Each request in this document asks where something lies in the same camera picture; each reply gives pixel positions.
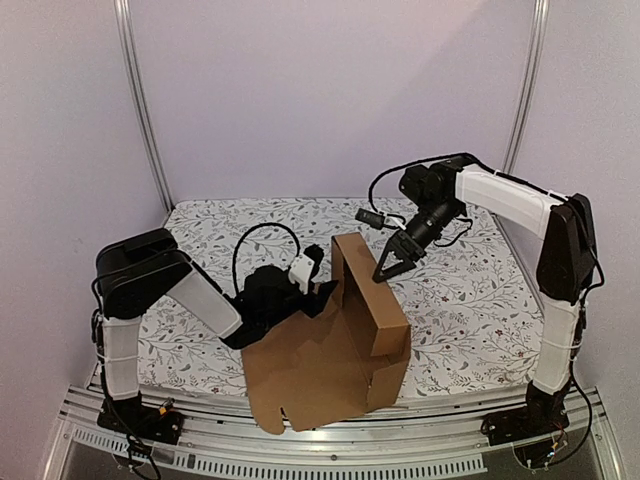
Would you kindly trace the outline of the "brown cardboard box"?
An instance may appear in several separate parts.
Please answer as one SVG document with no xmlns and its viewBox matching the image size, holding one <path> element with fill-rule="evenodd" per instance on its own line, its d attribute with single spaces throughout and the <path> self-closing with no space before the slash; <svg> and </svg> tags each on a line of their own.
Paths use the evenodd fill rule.
<svg viewBox="0 0 640 480">
<path fill-rule="evenodd" d="M 392 406 L 408 367 L 409 321 L 363 236 L 331 240 L 337 286 L 315 318 L 296 313 L 241 352 L 259 427 L 300 432 Z"/>
</svg>

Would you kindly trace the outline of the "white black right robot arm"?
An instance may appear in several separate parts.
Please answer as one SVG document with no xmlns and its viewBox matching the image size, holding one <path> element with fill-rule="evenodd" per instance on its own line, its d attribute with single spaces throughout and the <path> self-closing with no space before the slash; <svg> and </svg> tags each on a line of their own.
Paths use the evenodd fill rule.
<svg viewBox="0 0 640 480">
<path fill-rule="evenodd" d="M 410 220 L 396 223 L 374 270 L 376 283 L 414 269 L 427 247 L 470 205 L 541 239 L 535 273 L 543 303 L 541 350 L 527 391 L 529 405 L 516 421 L 524 435 L 539 435 L 554 422 L 554 404 L 574 378 L 587 298 L 605 284 L 590 200 L 545 190 L 467 152 L 414 160 L 392 170 L 400 173 L 399 191 L 417 211 Z"/>
</svg>

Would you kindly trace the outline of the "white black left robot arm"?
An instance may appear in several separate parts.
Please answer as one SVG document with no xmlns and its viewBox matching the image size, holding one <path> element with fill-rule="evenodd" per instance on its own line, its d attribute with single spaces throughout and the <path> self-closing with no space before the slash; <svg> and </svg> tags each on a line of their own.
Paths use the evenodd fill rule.
<svg viewBox="0 0 640 480">
<path fill-rule="evenodd" d="M 133 399 L 140 394 L 141 323 L 159 301 L 173 301 L 228 348 L 242 350 L 297 313 L 313 319 L 324 312 L 338 283 L 317 281 L 323 259 L 317 244 L 299 248 L 288 267 L 261 266 L 227 294 L 166 228 L 101 249 L 91 285 L 93 340 L 111 419 L 128 434 L 148 426 L 146 408 Z"/>
</svg>

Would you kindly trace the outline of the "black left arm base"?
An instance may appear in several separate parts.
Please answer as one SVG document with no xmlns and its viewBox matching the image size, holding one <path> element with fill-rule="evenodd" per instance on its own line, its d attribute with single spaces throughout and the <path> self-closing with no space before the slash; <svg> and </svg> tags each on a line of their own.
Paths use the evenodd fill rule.
<svg viewBox="0 0 640 480">
<path fill-rule="evenodd" d="M 184 415 L 168 403 L 160 407 L 146 406 L 138 395 L 126 400 L 105 399 L 97 425 L 143 440 L 176 445 L 184 420 Z"/>
</svg>

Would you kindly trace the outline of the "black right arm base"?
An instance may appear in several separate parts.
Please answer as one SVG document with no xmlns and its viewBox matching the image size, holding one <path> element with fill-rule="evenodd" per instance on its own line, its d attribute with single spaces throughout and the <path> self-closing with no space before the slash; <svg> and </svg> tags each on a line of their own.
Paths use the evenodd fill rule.
<svg viewBox="0 0 640 480">
<path fill-rule="evenodd" d="M 569 426 L 564 399 L 529 399 L 524 406 L 487 414 L 480 432 L 491 446 L 534 438 Z"/>
</svg>

